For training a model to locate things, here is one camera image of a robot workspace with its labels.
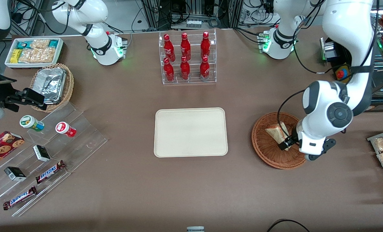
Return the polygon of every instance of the red cookie box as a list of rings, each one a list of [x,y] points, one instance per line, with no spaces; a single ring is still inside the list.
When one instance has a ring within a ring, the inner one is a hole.
[[[0,160],[24,143],[25,141],[21,136],[9,131],[2,132],[0,134]]]

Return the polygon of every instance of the aluminum foil container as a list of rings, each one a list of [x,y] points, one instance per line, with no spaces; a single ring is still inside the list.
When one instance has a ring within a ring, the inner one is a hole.
[[[62,68],[43,69],[37,73],[32,89],[44,95],[45,104],[59,104],[66,76]]]

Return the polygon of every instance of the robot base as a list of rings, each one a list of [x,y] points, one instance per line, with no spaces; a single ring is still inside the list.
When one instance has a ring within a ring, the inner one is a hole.
[[[127,40],[123,41],[121,37],[112,34],[109,37],[112,39],[112,45],[104,55],[95,54],[91,49],[94,58],[102,65],[112,65],[120,59],[124,59],[127,52]]]

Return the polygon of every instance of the snickers bar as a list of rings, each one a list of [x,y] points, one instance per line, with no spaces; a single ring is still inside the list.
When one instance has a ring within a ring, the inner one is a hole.
[[[63,160],[61,160],[60,162],[56,163],[56,165],[54,165],[53,167],[46,170],[43,174],[36,177],[35,179],[37,180],[37,184],[40,184],[44,180],[48,179],[50,176],[52,176],[54,173],[58,172],[63,167],[65,167],[65,164],[64,164]]]
[[[32,186],[28,191],[17,196],[16,198],[12,199],[11,201],[4,202],[3,208],[4,208],[4,210],[8,210],[8,209],[12,208],[18,202],[23,201],[23,200],[25,200],[25,198],[28,198],[29,196],[32,196],[32,195],[37,195],[37,189],[35,188],[35,186]]]

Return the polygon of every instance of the red button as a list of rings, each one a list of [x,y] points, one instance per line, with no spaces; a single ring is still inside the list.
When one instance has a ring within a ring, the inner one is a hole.
[[[336,74],[336,77],[337,78],[343,78],[345,76],[345,72],[343,70],[340,70],[337,74]]]

